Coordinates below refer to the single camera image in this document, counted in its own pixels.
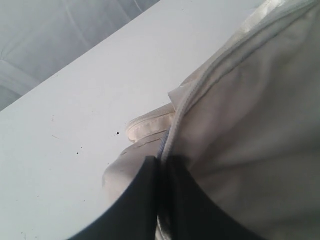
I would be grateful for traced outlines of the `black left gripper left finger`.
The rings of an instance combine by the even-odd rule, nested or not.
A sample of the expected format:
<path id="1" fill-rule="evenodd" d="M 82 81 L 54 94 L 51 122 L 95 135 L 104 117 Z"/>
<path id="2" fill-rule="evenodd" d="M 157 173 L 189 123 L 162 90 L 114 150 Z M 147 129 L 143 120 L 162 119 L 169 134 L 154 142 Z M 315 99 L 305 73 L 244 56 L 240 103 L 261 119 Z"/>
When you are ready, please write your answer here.
<path id="1" fill-rule="evenodd" d="M 97 220 L 72 240 L 154 240 L 159 209 L 160 161 L 147 156 L 132 183 Z"/>

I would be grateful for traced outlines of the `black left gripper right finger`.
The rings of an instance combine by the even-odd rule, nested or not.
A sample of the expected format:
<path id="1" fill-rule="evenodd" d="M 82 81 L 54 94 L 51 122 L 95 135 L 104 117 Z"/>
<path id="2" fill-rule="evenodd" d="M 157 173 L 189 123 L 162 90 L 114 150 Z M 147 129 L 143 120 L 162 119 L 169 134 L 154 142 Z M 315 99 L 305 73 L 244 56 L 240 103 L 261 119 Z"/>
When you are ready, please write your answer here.
<path id="1" fill-rule="evenodd" d="M 159 231 L 165 240 L 251 240 L 253 233 L 204 193 L 181 156 L 164 167 L 164 206 Z"/>

